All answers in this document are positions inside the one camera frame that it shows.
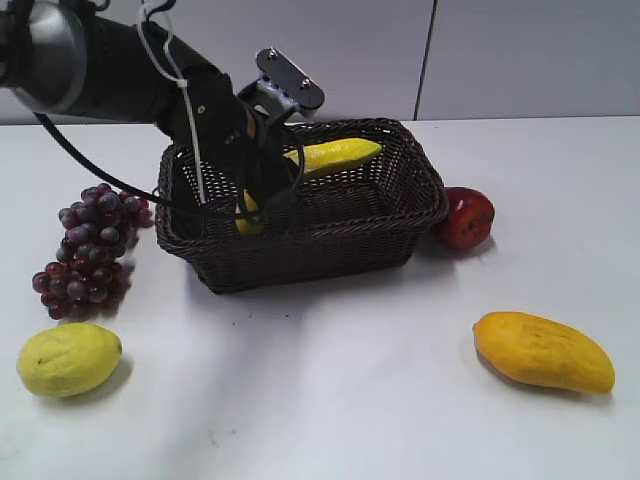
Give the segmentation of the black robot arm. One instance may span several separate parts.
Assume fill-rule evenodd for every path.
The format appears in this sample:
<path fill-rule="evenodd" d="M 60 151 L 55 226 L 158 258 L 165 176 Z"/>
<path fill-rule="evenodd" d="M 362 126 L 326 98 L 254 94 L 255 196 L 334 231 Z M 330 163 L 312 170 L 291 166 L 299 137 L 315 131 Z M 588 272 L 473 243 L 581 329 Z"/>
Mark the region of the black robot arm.
<path fill-rule="evenodd" d="M 237 190 L 234 220 L 254 227 L 289 204 L 305 160 L 284 148 L 287 119 L 303 109 L 285 87 L 300 71 L 278 58 L 274 87 L 236 91 L 230 77 L 180 40 L 172 3 L 144 1 L 133 25 L 104 17 L 105 1 L 6 1 L 1 6 L 1 85 L 77 161 L 53 124 L 68 116 L 156 126 L 187 147 L 196 169 L 211 164 Z"/>

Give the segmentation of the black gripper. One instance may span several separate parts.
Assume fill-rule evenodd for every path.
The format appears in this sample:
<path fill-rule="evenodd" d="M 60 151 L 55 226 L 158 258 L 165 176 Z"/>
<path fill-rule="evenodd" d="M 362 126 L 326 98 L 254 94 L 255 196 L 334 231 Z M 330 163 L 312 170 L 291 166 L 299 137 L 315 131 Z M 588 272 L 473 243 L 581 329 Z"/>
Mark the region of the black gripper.
<path fill-rule="evenodd" d="M 250 114 L 233 92 L 228 74 L 209 63 L 183 71 L 187 94 L 160 77 L 158 128 L 173 143 L 192 143 L 191 107 L 201 158 L 218 164 L 236 188 L 235 225 L 241 235 L 264 230 L 261 208 L 279 208 L 302 183 L 303 145 L 282 118 L 266 118 L 257 135 L 249 133 Z"/>

